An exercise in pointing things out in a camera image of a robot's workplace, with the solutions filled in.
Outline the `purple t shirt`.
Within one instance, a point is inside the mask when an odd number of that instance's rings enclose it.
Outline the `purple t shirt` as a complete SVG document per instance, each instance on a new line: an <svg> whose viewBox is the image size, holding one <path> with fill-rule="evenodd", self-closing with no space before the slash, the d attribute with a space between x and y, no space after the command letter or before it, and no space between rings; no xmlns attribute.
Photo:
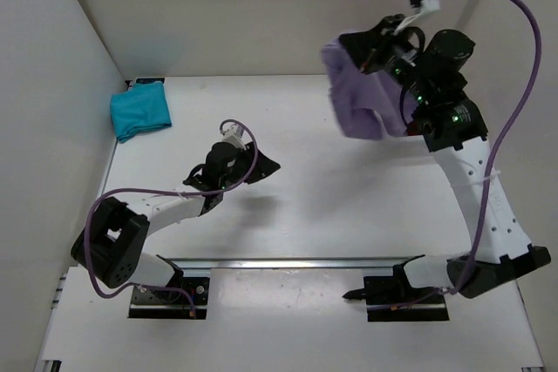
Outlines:
<svg viewBox="0 0 558 372"><path fill-rule="evenodd" d="M384 72L360 73L336 37L321 49L330 81L330 103L341 133L350 139L380 141L407 135L406 123L418 103L407 93L399 107L401 88Z"/></svg>

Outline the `teal t shirt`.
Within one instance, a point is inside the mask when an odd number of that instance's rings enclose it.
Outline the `teal t shirt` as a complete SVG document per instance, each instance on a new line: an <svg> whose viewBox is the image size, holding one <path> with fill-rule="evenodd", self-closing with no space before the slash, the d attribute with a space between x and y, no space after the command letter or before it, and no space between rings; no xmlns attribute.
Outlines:
<svg viewBox="0 0 558 372"><path fill-rule="evenodd" d="M110 115L115 137L120 143L138 134L157 132L172 126L161 81L134 84L128 91L112 95Z"/></svg>

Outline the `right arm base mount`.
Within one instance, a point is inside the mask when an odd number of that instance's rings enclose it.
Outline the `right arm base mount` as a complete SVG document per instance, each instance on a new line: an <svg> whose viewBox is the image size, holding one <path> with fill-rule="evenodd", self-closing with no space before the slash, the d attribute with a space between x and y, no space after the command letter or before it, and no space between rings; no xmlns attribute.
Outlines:
<svg viewBox="0 0 558 372"><path fill-rule="evenodd" d="M368 322L449 321L446 301L433 287L412 288L395 276L365 276L364 287L346 292L346 301L364 301Z"/></svg>

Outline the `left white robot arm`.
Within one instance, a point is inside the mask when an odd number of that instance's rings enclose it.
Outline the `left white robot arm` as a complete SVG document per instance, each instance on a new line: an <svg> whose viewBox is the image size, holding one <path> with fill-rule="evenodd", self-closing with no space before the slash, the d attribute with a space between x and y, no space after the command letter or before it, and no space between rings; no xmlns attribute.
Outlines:
<svg viewBox="0 0 558 372"><path fill-rule="evenodd" d="M146 239L172 224L209 213L222 202L224 190L256 183L280 168L252 142L238 148L221 141L173 195L151 193L134 204L114 197L103 199L90 226L89 249L96 278L108 288L127 282L153 285L162 301L176 301L183 290L182 274L170 260L145 253Z"/></svg>

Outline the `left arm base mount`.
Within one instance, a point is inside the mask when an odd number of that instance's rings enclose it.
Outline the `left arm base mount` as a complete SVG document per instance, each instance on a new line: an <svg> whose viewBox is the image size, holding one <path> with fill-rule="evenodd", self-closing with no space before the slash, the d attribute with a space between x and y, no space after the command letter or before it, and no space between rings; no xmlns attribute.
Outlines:
<svg viewBox="0 0 558 372"><path fill-rule="evenodd" d="M128 317L147 320L205 320L208 315L210 271L185 269L178 291L132 292Z"/></svg>

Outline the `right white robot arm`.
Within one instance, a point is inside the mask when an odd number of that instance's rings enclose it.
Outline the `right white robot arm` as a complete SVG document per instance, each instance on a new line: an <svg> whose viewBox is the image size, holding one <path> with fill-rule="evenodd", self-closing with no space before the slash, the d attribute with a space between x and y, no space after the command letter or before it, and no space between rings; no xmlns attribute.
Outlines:
<svg viewBox="0 0 558 372"><path fill-rule="evenodd" d="M472 299L546 266L551 257L533 245L516 219L493 168L496 145L465 93L460 69L474 41L458 30L440 30L426 42L421 29L398 28L404 19L385 17L370 30L343 34L339 43L361 73L383 71L400 87L401 98L415 99L405 127L423 138L443 170L472 247L462 255L421 255L398 264L391 291L404 302L424 289Z"/></svg>

